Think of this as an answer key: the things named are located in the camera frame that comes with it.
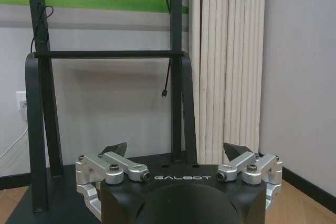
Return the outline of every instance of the mounting bolt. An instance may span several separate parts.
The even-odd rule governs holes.
[[[226,180],[226,174],[224,173],[217,173],[217,179],[220,181],[220,182],[223,182]]]
[[[119,170],[119,164],[111,164],[110,171],[116,171],[116,170]]]
[[[147,182],[151,178],[151,174],[149,172],[145,172],[141,174],[141,180]]]
[[[255,172],[257,170],[257,166],[254,164],[249,164],[246,166],[246,169],[251,171],[251,172]]]

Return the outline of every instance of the wall outlet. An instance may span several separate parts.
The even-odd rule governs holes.
[[[21,114],[23,121],[27,121],[27,99],[26,91],[16,91],[16,104],[17,109]]]

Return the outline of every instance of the silver metal bracket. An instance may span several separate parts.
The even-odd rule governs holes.
[[[105,179],[109,185],[123,182],[124,173],[130,180],[145,182],[150,179],[148,168],[122,157],[114,152],[96,155],[82,155],[76,160],[77,192],[82,194],[89,210],[101,221],[101,203],[97,189]]]
[[[148,181],[150,179],[150,173],[148,168],[144,164],[138,164],[129,159],[122,157],[114,152],[106,152],[103,157],[108,163],[117,163],[128,175],[128,178],[132,181]]]
[[[219,165],[217,178],[222,182],[237,179],[242,173],[242,180],[250,185],[259,185],[266,182],[266,210],[273,203],[274,197],[281,191],[282,160],[271,154],[259,158],[252,152],[245,152],[227,165]]]
[[[232,160],[228,165],[219,165],[217,178],[220,181],[228,182],[237,179],[240,173],[248,164],[256,161],[256,155],[253,152],[245,152]]]

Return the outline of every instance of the black metal frame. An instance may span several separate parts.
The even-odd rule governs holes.
[[[51,59],[116,59],[116,58],[170,58],[171,60],[171,157],[173,162],[183,160],[182,155],[182,101],[186,161],[197,163],[194,105],[191,64],[182,51],[182,0],[171,1],[171,51],[71,51],[50,52],[47,20],[36,30],[46,11],[40,17],[45,0],[29,0],[35,34],[36,53],[26,59],[26,94],[28,113],[29,153],[31,169],[31,193],[33,211],[48,210],[52,189],[48,189],[57,177],[64,173],[58,129],[53,67]],[[44,146],[46,131],[50,176],[46,169]]]
[[[48,210],[48,193],[52,191],[52,189],[48,189],[51,183],[47,181],[49,176],[46,168],[43,114],[45,122],[50,122],[53,125],[57,124],[57,111],[45,110],[45,104],[43,103],[43,97],[46,95],[43,89],[43,80],[51,79],[52,76],[51,72],[45,71],[48,66],[44,65],[43,62],[51,62],[51,59],[146,58],[170,58],[177,64],[175,71],[172,72],[174,76],[172,86],[176,92],[182,94],[186,148],[185,161],[189,164],[197,163],[191,62],[186,53],[177,51],[46,51],[31,53],[26,59],[25,75],[34,212]],[[58,138],[47,137],[47,145],[49,155],[61,157]],[[50,171],[55,170],[55,167],[57,169],[59,165],[57,162],[50,162]],[[51,173],[51,182],[53,182],[54,178],[55,176]]]

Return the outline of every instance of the black baseboard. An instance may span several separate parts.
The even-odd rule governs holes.
[[[29,186],[30,173],[0,177],[0,190]]]
[[[292,186],[336,214],[336,197],[285,167],[282,169],[282,178],[284,181],[290,183]]]

